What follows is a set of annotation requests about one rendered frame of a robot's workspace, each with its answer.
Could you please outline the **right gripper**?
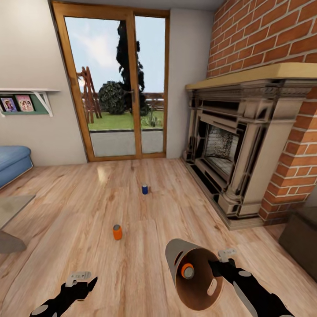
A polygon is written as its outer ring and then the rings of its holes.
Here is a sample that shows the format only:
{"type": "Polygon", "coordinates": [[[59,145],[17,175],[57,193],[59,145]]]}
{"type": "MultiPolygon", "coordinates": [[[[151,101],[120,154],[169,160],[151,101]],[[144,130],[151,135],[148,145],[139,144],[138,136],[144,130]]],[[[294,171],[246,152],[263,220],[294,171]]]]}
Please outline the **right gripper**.
{"type": "Polygon", "coordinates": [[[235,268],[236,264],[234,262],[234,259],[229,258],[229,261],[226,263],[220,261],[210,262],[210,266],[214,277],[223,276],[226,280],[228,280],[226,272],[230,267],[235,268]]]}

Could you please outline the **trash can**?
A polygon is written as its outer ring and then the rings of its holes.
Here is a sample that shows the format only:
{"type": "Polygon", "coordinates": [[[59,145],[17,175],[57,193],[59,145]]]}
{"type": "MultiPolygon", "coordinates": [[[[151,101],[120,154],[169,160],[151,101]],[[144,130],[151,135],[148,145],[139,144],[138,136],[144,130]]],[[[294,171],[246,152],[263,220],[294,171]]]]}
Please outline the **trash can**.
{"type": "Polygon", "coordinates": [[[209,262],[219,261],[216,255],[202,246],[175,238],[167,244],[165,256],[178,297],[183,305],[194,311],[210,308],[219,298],[224,278],[223,276],[214,277],[212,274],[209,262]],[[179,254],[181,256],[175,263],[179,254]],[[184,255],[194,267],[194,276],[190,279],[186,279],[178,268],[184,255]],[[217,287],[214,293],[209,295],[208,289],[213,279],[216,279],[217,287]]]}

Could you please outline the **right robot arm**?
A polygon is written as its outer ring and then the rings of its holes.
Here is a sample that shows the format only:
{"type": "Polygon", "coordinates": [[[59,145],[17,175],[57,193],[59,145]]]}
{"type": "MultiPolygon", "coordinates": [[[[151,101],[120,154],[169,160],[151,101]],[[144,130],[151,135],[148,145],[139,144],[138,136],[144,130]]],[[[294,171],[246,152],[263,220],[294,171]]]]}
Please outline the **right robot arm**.
{"type": "Polygon", "coordinates": [[[234,259],[228,258],[235,254],[235,248],[218,251],[219,261],[210,262],[212,274],[214,277],[223,276],[234,286],[252,317],[295,317],[276,294],[270,294],[259,285],[252,273],[236,268],[234,259]]]}

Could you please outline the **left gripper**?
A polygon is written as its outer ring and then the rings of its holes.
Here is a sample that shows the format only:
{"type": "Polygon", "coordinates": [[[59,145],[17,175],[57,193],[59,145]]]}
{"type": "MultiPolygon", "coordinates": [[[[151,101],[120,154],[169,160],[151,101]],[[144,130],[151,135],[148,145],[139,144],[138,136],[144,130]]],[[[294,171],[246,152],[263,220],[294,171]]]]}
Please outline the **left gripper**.
{"type": "Polygon", "coordinates": [[[66,283],[61,285],[61,292],[60,295],[65,295],[68,300],[68,307],[71,306],[71,304],[80,299],[85,299],[88,295],[88,292],[91,292],[97,282],[98,277],[93,279],[90,283],[88,282],[77,282],[76,285],[73,285],[72,287],[65,287],[66,283]]]}

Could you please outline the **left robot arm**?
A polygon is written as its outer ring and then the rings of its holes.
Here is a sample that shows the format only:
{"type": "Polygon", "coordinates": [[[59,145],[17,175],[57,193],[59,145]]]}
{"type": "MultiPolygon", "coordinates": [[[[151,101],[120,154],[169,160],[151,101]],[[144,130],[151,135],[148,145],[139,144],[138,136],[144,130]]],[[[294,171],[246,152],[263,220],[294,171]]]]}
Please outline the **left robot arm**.
{"type": "Polygon", "coordinates": [[[98,277],[90,283],[77,282],[77,280],[86,280],[90,277],[91,272],[69,273],[66,283],[61,285],[60,294],[33,310],[29,317],[60,317],[74,301],[85,299],[88,292],[93,290],[98,277]]]}

